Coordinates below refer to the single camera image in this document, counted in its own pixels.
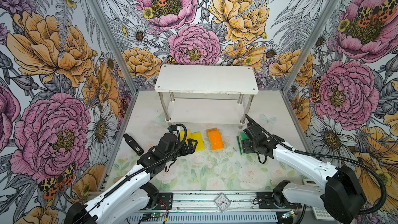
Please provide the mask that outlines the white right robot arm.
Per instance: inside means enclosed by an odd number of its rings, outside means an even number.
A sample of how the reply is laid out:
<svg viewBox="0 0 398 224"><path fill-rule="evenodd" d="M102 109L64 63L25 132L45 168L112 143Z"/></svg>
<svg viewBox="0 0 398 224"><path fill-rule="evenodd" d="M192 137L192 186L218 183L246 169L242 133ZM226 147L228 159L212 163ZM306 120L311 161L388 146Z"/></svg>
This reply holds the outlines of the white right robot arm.
<svg viewBox="0 0 398 224"><path fill-rule="evenodd" d="M283 180L273 189L269 200L276 207L287 207L290 203L314 206L325 209L340 223L349 224L365 205L364 191L351 168L338 168L311 155L303 155L282 138L269 135L256 124L248 124L244 133L255 153L282 162L315 183L309 186Z"/></svg>

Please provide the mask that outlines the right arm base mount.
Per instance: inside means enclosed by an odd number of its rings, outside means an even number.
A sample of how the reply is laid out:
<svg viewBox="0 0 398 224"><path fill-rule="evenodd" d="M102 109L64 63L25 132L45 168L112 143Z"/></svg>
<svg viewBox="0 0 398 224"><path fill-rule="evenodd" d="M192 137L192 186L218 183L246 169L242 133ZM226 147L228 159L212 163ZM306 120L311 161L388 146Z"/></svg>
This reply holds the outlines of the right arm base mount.
<svg viewBox="0 0 398 224"><path fill-rule="evenodd" d="M259 209L301 208L302 205L300 203L288 202L287 198L282 194L283 189L289 183L291 181L283 180L272 191L257 192L253 204L258 205Z"/></svg>

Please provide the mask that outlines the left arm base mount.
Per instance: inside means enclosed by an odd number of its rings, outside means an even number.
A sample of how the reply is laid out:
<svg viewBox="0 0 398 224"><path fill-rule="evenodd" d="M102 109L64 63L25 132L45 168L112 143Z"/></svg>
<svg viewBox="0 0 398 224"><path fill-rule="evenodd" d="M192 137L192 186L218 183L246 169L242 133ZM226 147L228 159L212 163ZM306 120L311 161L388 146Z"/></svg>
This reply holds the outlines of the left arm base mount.
<svg viewBox="0 0 398 224"><path fill-rule="evenodd" d="M171 210L174 194L171 192L160 192L152 183L146 183L140 187L149 198L145 210Z"/></svg>

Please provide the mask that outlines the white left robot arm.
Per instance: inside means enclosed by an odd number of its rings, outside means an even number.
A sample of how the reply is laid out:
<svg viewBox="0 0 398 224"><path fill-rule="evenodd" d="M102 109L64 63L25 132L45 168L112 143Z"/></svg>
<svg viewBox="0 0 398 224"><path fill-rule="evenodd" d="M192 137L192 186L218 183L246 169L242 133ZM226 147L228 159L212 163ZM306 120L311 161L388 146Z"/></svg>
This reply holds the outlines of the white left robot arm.
<svg viewBox="0 0 398 224"><path fill-rule="evenodd" d="M195 153L198 141L164 134L158 145L141 155L137 164L113 186L85 204L69 208L66 224L119 224L130 214L146 207L153 208L159 190L150 182L164 171L167 163Z"/></svg>

